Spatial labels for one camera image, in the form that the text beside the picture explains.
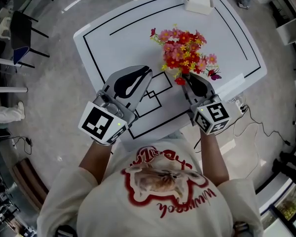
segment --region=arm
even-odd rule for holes
[[[79,167],[88,170],[98,181],[98,184],[102,182],[104,172],[110,159],[111,149],[112,145],[102,146],[93,142],[79,165]]]
[[[201,131],[203,173],[215,186],[229,180],[229,174],[214,134]]]
[[[61,225],[75,227],[82,202],[103,179],[110,153],[111,146],[93,142],[79,168],[60,171],[37,219],[38,236],[52,237]]]

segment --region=white table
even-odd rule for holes
[[[183,0],[134,0],[75,33],[74,41],[96,91],[120,69],[147,65],[153,71],[148,94],[136,109],[140,118],[120,137],[126,147],[160,139],[190,122],[182,88],[160,70],[161,47],[149,38],[152,28],[159,33],[176,23],[181,30],[195,33],[197,29],[204,35],[208,43],[202,51],[218,57],[222,79],[211,83],[222,99],[230,99],[266,75],[262,56],[235,10],[227,0],[214,0],[214,4],[206,16],[185,11]]]

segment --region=white container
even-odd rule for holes
[[[215,8],[213,0],[184,0],[185,9],[208,15]]]

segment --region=forearm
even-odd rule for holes
[[[222,158],[215,135],[206,135],[201,131],[201,146],[204,176],[216,186],[228,181],[228,170]]]
[[[112,146],[102,146],[93,142],[79,167],[88,170],[101,183],[107,168]]]

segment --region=white cube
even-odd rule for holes
[[[204,133],[211,134],[226,128],[230,119],[225,103],[215,102],[198,107],[193,120]]]
[[[185,9],[208,15],[215,8],[213,0],[184,0]]]

